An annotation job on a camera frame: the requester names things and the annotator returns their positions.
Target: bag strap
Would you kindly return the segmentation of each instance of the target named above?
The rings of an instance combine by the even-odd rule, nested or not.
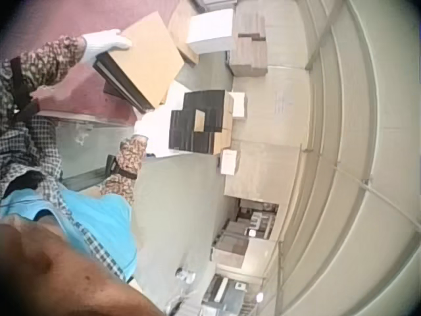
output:
[[[117,158],[114,155],[108,155],[107,164],[105,165],[105,174],[108,178],[110,175],[116,174],[116,173],[125,178],[129,178],[132,180],[137,179],[137,174],[121,169],[117,163]]]
[[[22,75],[22,64],[20,56],[11,60],[12,68],[12,95],[14,102],[19,108],[13,118],[12,122],[26,122],[39,112],[39,105],[37,99],[32,99],[27,85],[24,83]]]

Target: sleeve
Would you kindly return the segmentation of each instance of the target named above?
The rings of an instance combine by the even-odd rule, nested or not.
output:
[[[57,41],[20,55],[24,83],[30,91],[40,86],[52,86],[67,75],[84,54],[83,38],[62,36]]]
[[[121,142],[120,152],[116,157],[120,168],[138,175],[146,147],[147,138],[144,136],[134,135],[131,139]],[[133,205],[133,189],[135,183],[135,180],[126,178],[120,174],[113,174],[102,183],[101,194],[118,194],[124,197],[130,205]]]

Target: plaid shirt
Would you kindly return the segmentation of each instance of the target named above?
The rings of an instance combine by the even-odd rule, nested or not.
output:
[[[21,54],[24,83],[30,91],[40,86],[51,86],[60,82],[81,58],[83,51],[78,47],[78,40],[61,37],[57,41],[46,43],[41,49]],[[28,171],[39,171],[44,180],[38,186],[40,193],[82,233],[91,254],[100,260],[112,273],[124,280],[123,270],[104,249],[101,243],[88,229],[74,220],[59,190],[62,172],[61,157],[56,147],[55,125],[45,117],[33,117],[26,124],[19,122],[10,126],[9,122],[17,106],[12,96],[12,71],[9,61],[0,64],[0,197],[8,185]],[[141,136],[122,142],[128,150],[118,155],[119,165],[127,166],[137,174],[140,159],[144,154],[147,139]],[[133,203],[134,181],[122,178],[119,174],[103,184],[103,193],[117,193]]]

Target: floral sleeve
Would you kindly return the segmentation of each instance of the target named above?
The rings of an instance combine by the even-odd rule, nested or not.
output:
[[[70,68],[82,58],[84,47],[82,38],[62,36],[35,51],[22,53],[22,75],[30,91],[63,80]]]
[[[120,152],[116,157],[120,168],[138,175],[146,147],[147,138],[144,136],[134,135],[131,139],[121,142]],[[130,205],[133,205],[133,189],[135,183],[135,180],[126,178],[120,174],[113,174],[102,184],[101,194],[118,194],[124,197]]]

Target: floor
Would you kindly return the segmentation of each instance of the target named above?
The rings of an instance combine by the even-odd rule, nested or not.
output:
[[[145,164],[136,185],[133,231],[139,249],[136,280],[163,308],[183,289],[178,267],[197,273],[200,283],[211,244],[234,209],[224,196],[225,177],[216,157],[180,155]]]

